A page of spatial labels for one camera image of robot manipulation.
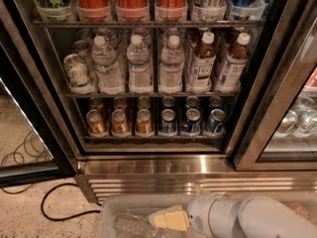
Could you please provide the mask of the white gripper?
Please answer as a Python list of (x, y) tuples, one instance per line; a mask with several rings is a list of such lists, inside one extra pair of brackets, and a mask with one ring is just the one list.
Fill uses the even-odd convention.
[(149, 216), (151, 225), (155, 228), (186, 231), (191, 224), (206, 237), (239, 237), (240, 202), (220, 193), (207, 192), (200, 184), (194, 187), (199, 195), (188, 203), (188, 215), (181, 205), (174, 205), (152, 213)]

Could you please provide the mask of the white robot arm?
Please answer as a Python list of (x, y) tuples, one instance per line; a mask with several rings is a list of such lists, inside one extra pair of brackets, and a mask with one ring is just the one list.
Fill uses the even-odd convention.
[(149, 221), (208, 238), (317, 238), (317, 199), (308, 191), (201, 190), (185, 207), (157, 211)]

